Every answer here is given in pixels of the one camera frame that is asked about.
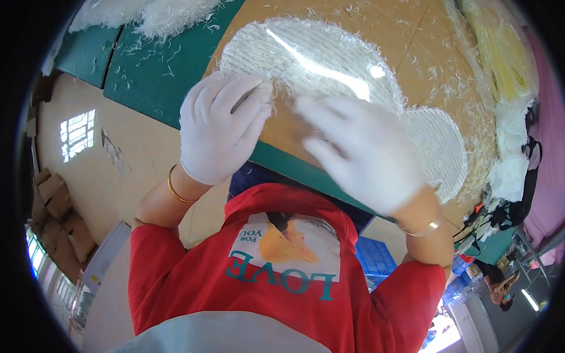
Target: gloved hand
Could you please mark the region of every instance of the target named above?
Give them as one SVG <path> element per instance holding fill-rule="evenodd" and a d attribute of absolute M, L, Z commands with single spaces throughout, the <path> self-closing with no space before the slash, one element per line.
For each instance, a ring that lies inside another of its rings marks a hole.
<path fill-rule="evenodd" d="M 335 146 L 316 137 L 304 148 L 343 191 L 381 215 L 408 204 L 426 185 L 398 116 L 385 107 L 348 97 L 300 97 L 295 111 Z"/>
<path fill-rule="evenodd" d="M 261 77 L 228 77 L 219 71 L 192 87 L 180 108 L 184 171 L 203 184 L 220 185 L 241 168 L 271 116 L 271 94 L 272 84 Z"/>

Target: cardboard box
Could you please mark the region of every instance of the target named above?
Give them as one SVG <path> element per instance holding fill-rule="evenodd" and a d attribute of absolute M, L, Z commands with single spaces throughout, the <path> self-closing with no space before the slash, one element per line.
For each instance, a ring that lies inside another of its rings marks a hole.
<path fill-rule="evenodd" d="M 33 205 L 32 205 L 32 220 L 29 222 L 29 226 L 32 232 L 40 236 L 43 233 L 45 223 L 49 218 L 49 212 L 45 207 L 43 199 L 39 194 L 37 187 L 33 187 Z"/>
<path fill-rule="evenodd" d="M 33 177 L 33 185 L 35 187 L 38 187 L 44 182 L 46 182 L 47 179 L 49 179 L 50 177 L 51 177 L 51 173 L 47 168 L 44 168 L 41 172 L 39 172 L 39 174 Z"/>
<path fill-rule="evenodd" d="M 80 263 L 67 237 L 67 232 L 58 220 L 49 217 L 40 241 L 61 272 L 76 284 L 80 274 Z"/>
<path fill-rule="evenodd" d="M 65 240 L 57 244 L 51 259 L 61 272 L 76 284 L 80 275 L 80 262 L 75 255 L 75 249 L 73 249 L 71 242 L 66 237 Z"/>
<path fill-rule="evenodd" d="M 86 261 L 88 254 L 96 243 L 84 219 L 75 211 L 72 211 L 65 222 L 63 222 L 63 229 L 75 249 L 76 257 L 80 262 Z"/>
<path fill-rule="evenodd" d="M 57 173 L 39 185 L 38 189 L 51 216 L 61 220 L 71 210 L 72 202 L 67 185 Z"/>
<path fill-rule="evenodd" d="M 65 232 L 59 221 L 53 217 L 47 219 L 43 234 L 39 238 L 41 245 L 43 245 L 49 256 L 55 254 L 55 250 L 60 243 L 69 241 L 67 232 Z"/>

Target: blue plastic crate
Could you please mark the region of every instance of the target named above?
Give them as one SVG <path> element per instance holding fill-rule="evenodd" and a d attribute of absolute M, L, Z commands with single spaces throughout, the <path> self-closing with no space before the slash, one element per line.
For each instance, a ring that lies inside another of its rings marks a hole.
<path fill-rule="evenodd" d="M 444 304 L 449 304 L 453 301 L 454 298 L 459 297 L 459 293 L 467 286 L 465 280 L 461 277 L 457 277 L 455 281 L 451 282 L 449 286 L 444 291 L 444 294 L 441 296 L 443 299 Z"/>
<path fill-rule="evenodd" d="M 451 271 L 455 273 L 457 276 L 460 276 L 463 272 L 465 272 L 465 270 L 467 269 L 467 267 L 469 267 L 469 265 L 470 264 L 463 261 L 461 256 L 455 254 L 455 256 L 453 257 L 453 267 Z"/>
<path fill-rule="evenodd" d="M 386 278 L 396 268 L 396 263 L 383 242 L 359 237 L 355 250 L 357 251 L 355 256 L 365 274 Z"/>

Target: white fiber pile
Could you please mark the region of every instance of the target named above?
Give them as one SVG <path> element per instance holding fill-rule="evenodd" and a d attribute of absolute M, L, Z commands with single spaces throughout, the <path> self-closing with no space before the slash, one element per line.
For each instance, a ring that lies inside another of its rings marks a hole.
<path fill-rule="evenodd" d="M 202 20 L 212 17 L 212 10 L 220 0 L 156 0 L 147 5 L 136 33 L 149 40 L 175 37 Z"/>
<path fill-rule="evenodd" d="M 86 0 L 69 32 L 91 25 L 116 28 L 134 22 L 140 23 L 136 33 L 164 41 L 200 21 L 210 20 L 219 4 L 220 0 Z"/>
<path fill-rule="evenodd" d="M 90 26 L 117 28 L 139 21 L 143 9 L 155 0 L 86 0 L 73 19 L 69 32 Z"/>

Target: plastic sheet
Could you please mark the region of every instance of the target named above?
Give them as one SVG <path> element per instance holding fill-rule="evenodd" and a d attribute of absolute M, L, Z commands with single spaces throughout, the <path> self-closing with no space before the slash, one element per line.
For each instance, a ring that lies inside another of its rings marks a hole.
<path fill-rule="evenodd" d="M 442 203 L 467 177 L 467 153 L 458 126 L 445 111 L 413 108 L 379 48 L 324 21 L 273 18 L 240 29 L 224 47 L 220 70 L 275 79 L 289 96 L 346 95 L 397 113 L 418 161 Z"/>
<path fill-rule="evenodd" d="M 498 1 L 462 0 L 461 5 L 477 38 L 494 100 L 531 101 L 539 91 L 536 61 L 510 13 Z"/>

